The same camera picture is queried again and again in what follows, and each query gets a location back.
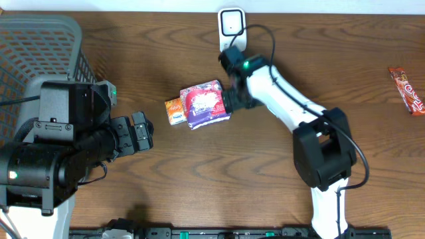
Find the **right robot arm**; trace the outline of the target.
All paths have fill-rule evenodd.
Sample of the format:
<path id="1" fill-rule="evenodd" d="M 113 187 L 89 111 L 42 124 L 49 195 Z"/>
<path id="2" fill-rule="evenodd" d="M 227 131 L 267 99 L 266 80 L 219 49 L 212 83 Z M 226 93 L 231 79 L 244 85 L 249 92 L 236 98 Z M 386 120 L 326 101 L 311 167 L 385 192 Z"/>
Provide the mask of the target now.
<path id="1" fill-rule="evenodd" d="M 225 110 L 254 108 L 264 104 L 290 130 L 295 168 L 311 189 L 311 226 L 320 238 L 337 238 L 348 229 L 345 220 L 346 187 L 355 149 L 346 115 L 326 110 L 296 90 L 278 69 L 261 56 L 244 56 L 237 47 L 223 50 L 218 61 L 232 87 L 222 93 Z"/>

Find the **red purple floral tissue pack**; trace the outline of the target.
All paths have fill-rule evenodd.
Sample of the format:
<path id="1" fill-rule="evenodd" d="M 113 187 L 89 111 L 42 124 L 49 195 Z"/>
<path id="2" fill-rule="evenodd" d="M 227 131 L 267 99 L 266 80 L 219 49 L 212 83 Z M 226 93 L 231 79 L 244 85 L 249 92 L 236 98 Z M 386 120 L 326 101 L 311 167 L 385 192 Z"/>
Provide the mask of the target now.
<path id="1" fill-rule="evenodd" d="M 218 80 L 212 80 L 180 90 L 180 99 L 187 124 L 192 129 L 229 120 L 222 100 L 222 86 Z"/>

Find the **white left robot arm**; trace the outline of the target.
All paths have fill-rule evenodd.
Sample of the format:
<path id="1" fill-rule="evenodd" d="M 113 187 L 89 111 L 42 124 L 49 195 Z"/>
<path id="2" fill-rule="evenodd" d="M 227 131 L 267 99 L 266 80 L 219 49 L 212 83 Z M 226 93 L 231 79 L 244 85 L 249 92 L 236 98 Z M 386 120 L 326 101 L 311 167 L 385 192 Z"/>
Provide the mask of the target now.
<path id="1" fill-rule="evenodd" d="M 113 94 L 107 83 L 42 83 L 38 116 L 1 148 L 1 227 L 10 237 L 67 238 L 89 171 L 153 147 L 143 112 L 111 117 Z"/>

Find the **orange brown snack bar wrapper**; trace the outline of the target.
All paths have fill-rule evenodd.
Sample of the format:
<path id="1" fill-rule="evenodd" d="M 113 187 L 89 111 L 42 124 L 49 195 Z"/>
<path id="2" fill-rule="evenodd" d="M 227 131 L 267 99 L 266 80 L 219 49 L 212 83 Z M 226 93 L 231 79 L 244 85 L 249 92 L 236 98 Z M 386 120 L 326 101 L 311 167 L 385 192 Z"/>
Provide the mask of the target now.
<path id="1" fill-rule="evenodd" d="M 412 116 L 424 115 L 424 102 L 418 97 L 412 85 L 408 82 L 406 72 L 402 67 L 388 69 L 396 87 Z"/>

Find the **orange tissue pack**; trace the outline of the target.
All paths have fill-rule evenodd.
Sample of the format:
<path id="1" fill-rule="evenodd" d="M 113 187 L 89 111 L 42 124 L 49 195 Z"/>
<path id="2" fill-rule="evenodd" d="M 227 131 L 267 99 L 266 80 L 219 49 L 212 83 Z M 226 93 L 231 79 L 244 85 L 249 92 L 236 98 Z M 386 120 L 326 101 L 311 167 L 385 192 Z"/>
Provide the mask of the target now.
<path id="1" fill-rule="evenodd" d="M 166 101 L 165 109 L 170 125 L 177 125 L 187 120 L 180 98 Z"/>

